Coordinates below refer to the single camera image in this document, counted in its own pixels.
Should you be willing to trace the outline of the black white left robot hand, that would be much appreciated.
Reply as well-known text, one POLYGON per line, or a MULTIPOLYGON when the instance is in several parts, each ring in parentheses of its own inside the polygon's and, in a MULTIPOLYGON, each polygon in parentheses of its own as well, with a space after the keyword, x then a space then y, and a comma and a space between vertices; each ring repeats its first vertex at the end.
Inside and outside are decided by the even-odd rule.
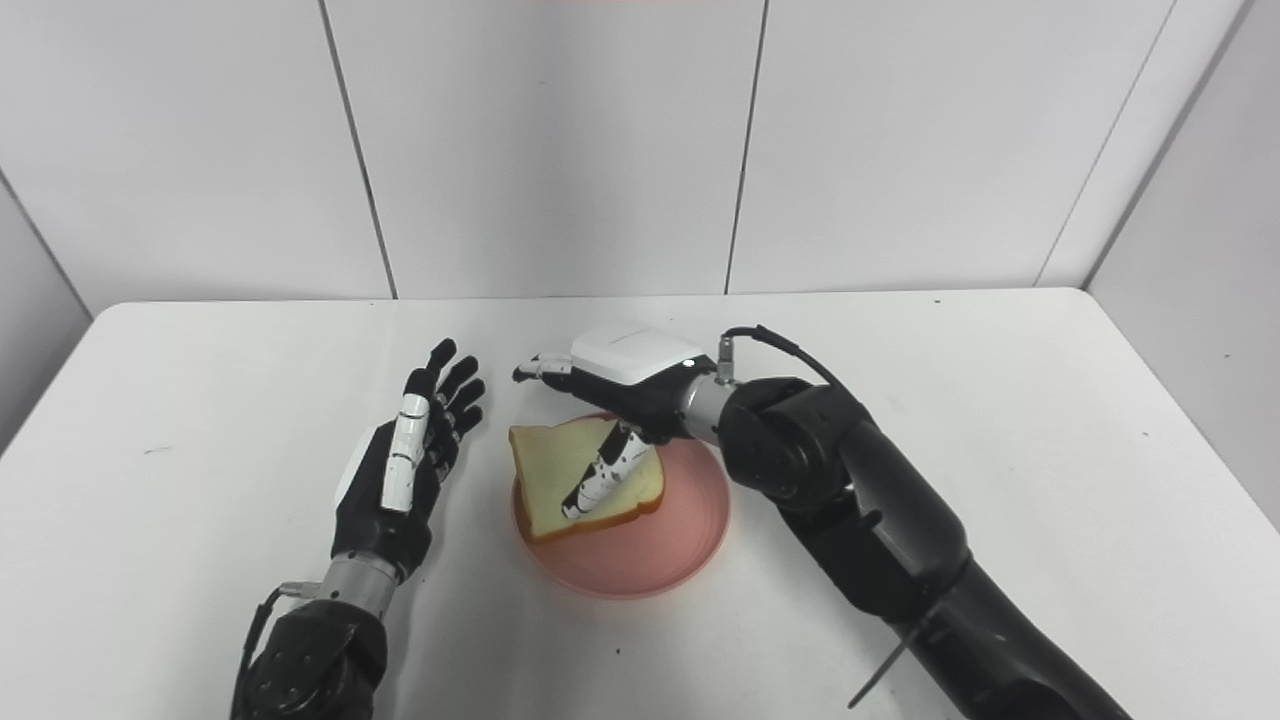
POLYGON ((428 556, 430 518, 479 425, 486 387, 474 355, 444 338, 404 382, 396 415, 362 437, 335 509, 332 556, 376 559, 404 583, 428 556))

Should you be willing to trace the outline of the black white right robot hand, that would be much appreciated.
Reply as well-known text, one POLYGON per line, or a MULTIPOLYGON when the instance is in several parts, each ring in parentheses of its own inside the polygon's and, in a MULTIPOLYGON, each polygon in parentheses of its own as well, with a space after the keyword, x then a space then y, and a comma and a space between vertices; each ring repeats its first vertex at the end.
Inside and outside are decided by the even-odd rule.
POLYGON ((518 364, 513 382, 540 380, 616 418, 580 482, 562 500, 564 516, 582 520, 622 487, 655 445, 687 438, 691 388, 714 369, 699 347, 636 323, 588 331, 566 355, 539 354, 518 364))

